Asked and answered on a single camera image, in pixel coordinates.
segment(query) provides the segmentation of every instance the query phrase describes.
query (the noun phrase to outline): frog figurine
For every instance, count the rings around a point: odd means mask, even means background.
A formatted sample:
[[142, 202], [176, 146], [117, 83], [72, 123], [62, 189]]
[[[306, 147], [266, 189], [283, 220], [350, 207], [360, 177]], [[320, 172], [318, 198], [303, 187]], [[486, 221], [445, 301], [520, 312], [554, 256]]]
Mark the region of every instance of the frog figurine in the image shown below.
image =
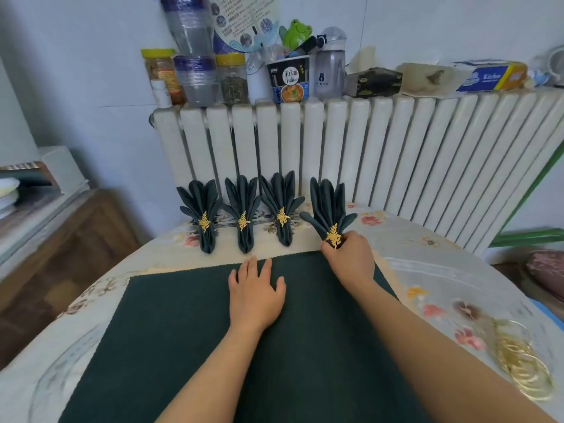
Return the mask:
[[305, 25], [299, 20], [294, 19], [290, 25], [290, 29], [287, 30], [285, 27], [280, 27], [280, 38], [282, 43], [292, 50], [296, 50], [304, 41], [306, 41], [313, 29], [310, 25]]

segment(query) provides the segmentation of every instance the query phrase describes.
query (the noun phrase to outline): person's left hand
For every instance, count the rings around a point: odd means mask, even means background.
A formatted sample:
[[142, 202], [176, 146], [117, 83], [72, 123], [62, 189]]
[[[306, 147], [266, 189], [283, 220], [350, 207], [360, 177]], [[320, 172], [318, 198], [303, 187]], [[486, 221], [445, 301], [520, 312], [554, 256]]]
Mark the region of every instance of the person's left hand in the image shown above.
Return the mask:
[[272, 259], [268, 258], [257, 273], [257, 258], [246, 260], [229, 275], [229, 317], [231, 328], [255, 331], [259, 334], [272, 325], [282, 311], [286, 298], [284, 277], [276, 281], [276, 291], [270, 286]]

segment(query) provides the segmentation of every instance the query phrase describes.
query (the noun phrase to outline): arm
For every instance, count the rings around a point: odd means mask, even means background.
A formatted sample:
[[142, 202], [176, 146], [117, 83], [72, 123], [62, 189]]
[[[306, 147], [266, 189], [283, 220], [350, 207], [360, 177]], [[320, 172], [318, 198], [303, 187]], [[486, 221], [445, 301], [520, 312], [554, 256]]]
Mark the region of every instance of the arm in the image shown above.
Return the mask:
[[262, 332], [276, 320], [286, 297], [280, 277], [270, 286], [272, 260], [257, 275], [257, 259], [245, 261], [229, 275], [231, 326], [200, 369], [188, 380], [156, 423], [231, 422], [239, 393]]
[[380, 288], [373, 280], [374, 260], [366, 238], [356, 232], [345, 237], [340, 249], [323, 242], [321, 251], [433, 420], [554, 422], [514, 386]]

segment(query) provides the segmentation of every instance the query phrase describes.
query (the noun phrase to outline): yellow lid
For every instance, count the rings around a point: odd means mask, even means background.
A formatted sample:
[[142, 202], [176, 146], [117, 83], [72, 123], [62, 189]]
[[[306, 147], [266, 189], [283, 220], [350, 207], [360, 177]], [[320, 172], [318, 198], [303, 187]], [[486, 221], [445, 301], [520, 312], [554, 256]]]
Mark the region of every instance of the yellow lid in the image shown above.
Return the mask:
[[174, 56], [174, 49], [141, 49], [144, 58], [170, 58]]
[[223, 66], [244, 65], [245, 55], [244, 53], [227, 53], [225, 55], [215, 55], [215, 61], [218, 65]]

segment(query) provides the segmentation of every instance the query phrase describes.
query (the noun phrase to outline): hand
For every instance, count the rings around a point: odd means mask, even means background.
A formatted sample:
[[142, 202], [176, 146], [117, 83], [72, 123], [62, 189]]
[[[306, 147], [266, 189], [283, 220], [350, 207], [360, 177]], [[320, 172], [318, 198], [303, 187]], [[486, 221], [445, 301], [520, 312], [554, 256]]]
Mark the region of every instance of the hand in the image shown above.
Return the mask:
[[272, 325], [282, 311], [286, 298], [284, 277], [276, 281], [276, 291], [270, 286], [272, 259], [268, 258], [257, 274], [257, 258], [246, 260], [239, 267], [239, 283], [235, 270], [229, 275], [229, 317], [231, 328], [251, 330], [258, 334]]
[[326, 241], [321, 243], [321, 252], [329, 262], [331, 270], [350, 294], [373, 283], [374, 257], [368, 240], [355, 231], [343, 234], [345, 243], [335, 249]]

